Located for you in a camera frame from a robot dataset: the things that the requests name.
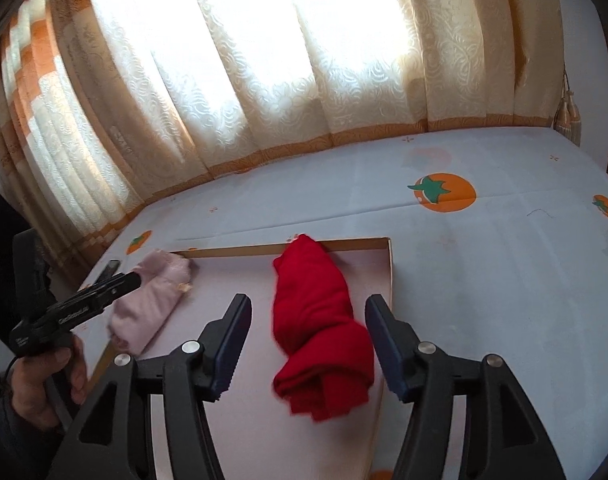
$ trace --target bed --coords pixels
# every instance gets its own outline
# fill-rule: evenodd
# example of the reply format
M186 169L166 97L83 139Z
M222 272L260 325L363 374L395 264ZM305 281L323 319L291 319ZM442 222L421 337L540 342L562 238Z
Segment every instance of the bed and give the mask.
M435 182L454 200L436 207ZM88 282L108 260L127 270L153 248L278 243L300 233L390 237L396 315L449 354L502 355L568 479L593 473L608 451L608 176L586 154L551 129L516 127L281 160L147 207ZM91 370L108 341L108 315L78 330ZM374 470L392 469L409 413L385 395ZM445 479L457 477L462 433L457 402Z

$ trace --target curtain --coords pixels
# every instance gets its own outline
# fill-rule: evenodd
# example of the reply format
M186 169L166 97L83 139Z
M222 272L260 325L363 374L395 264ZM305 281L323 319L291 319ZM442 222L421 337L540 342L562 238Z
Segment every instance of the curtain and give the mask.
M145 205L276 158L550 126L559 0L26 0L0 43L0 180L84 274Z

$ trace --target pink cloth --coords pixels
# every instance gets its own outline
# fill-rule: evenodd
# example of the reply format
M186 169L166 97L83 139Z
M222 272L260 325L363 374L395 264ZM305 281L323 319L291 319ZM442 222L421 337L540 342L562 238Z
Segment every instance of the pink cloth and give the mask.
M190 288L190 262L156 249L133 271L142 278L137 290L115 300L109 332L120 352L139 355L162 328L182 295Z

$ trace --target red cloth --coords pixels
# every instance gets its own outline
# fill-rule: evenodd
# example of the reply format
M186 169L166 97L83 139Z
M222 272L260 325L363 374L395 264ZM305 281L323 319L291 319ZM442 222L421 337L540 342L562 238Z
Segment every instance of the red cloth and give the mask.
M273 335L289 356L273 389L291 413L313 420L345 415L369 400L373 347L353 319L346 281L324 248L306 235L273 261Z

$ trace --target cardboard box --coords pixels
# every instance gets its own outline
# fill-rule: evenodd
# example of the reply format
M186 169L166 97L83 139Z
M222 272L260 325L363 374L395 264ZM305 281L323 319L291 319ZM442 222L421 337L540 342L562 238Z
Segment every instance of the cardboard box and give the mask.
M321 242L348 283L354 315L364 323L364 303L379 293L392 304L392 253L389 238ZM368 404L323 423L292 416L272 391L272 379L286 362L271 332L274 257L286 244L177 251L195 263L193 288L140 358L165 355L197 338L206 322L221 317L236 292L253 304L253 321L230 390L205 403L210 432L226 480L361 480L368 476L382 400L377 359ZM94 380L115 356L107 348ZM158 479L172 479L161 398L151 403Z

